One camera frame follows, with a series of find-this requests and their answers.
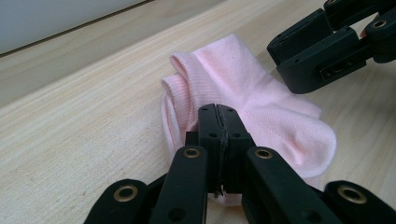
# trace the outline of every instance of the brass rivet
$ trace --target brass rivet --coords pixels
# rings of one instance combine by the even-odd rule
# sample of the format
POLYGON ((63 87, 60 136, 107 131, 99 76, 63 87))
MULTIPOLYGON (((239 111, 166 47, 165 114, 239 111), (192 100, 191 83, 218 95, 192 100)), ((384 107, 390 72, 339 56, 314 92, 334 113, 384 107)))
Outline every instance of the brass rivet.
POLYGON ((116 192, 114 192, 114 199, 120 203, 126 203, 134 199, 137 195, 137 187, 134 185, 124 185, 120 186, 116 192), (122 192, 125 190, 130 190, 128 194, 123 195, 122 192))
POLYGON ((183 151, 183 155, 187 158, 193 159, 201 155, 201 152, 195 148, 188 148, 183 151))
POLYGON ((341 195, 341 197, 352 203, 367 203, 366 196, 364 196, 363 193, 352 187, 341 185, 340 187, 338 187, 337 192, 339 195, 341 195))
POLYGON ((272 152, 262 148, 257 149, 254 154, 262 159, 271 159, 273 157, 272 152))

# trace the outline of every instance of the black bracket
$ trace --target black bracket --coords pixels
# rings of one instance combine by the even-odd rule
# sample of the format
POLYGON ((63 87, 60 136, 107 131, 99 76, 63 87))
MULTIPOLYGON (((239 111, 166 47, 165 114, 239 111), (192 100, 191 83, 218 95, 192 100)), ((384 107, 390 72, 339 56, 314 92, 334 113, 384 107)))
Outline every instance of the black bracket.
POLYGON ((366 65, 396 59, 396 1, 328 0, 275 37, 267 47, 276 69, 293 93, 317 90, 366 65), (349 26, 370 15, 378 17, 358 38, 349 26))
POLYGON ((359 185, 306 185, 276 151, 255 146, 234 109, 204 105, 198 115, 199 131, 187 133, 167 175, 114 183, 85 223, 205 223, 207 193, 223 192, 242 194, 249 223, 396 223, 396 212, 359 185))

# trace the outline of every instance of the fabric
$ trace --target fabric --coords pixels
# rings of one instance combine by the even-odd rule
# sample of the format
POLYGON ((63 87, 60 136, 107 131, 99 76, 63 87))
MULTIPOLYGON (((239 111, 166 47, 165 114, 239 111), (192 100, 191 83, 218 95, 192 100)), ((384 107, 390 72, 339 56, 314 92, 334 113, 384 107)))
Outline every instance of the fabric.
MULTIPOLYGON (((257 146, 279 152, 301 178, 317 187, 335 152, 332 128, 319 119, 320 108, 265 72, 236 35, 192 53, 176 52, 171 63, 177 72, 162 81, 170 160, 184 146, 185 133, 197 131, 198 108, 222 104, 236 109, 257 146)), ((235 204, 240 198, 226 195, 219 200, 235 204)))

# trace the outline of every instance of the light wood tabletop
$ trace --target light wood tabletop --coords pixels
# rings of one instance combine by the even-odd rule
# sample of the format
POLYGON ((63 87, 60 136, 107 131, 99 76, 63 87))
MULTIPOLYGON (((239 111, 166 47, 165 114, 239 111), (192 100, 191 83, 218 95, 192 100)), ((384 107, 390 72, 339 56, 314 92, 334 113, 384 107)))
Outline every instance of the light wood tabletop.
MULTIPOLYGON (((82 223, 110 184, 165 174, 169 55, 234 33, 279 78, 268 43, 323 3, 150 1, 0 58, 0 222, 82 223)), ((349 180, 396 208, 394 71, 395 62, 369 60, 305 95, 337 135, 322 188, 349 180)), ((210 201, 206 223, 248 222, 240 206, 210 201)))

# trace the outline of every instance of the wooden table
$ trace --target wooden table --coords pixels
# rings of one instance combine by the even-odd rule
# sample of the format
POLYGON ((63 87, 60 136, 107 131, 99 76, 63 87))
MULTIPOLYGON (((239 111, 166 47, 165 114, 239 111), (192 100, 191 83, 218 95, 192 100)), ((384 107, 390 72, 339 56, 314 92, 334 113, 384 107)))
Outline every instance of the wooden table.
MULTIPOLYGON (((266 46, 322 4, 152 1, 0 58, 0 222, 81 223, 115 181, 165 174, 160 80, 175 72, 170 53, 236 33, 279 78, 266 46)), ((306 95, 338 138, 321 186, 349 180, 393 208, 395 69, 370 60, 306 95)), ((207 223, 247 221, 241 207, 209 202, 207 223)))

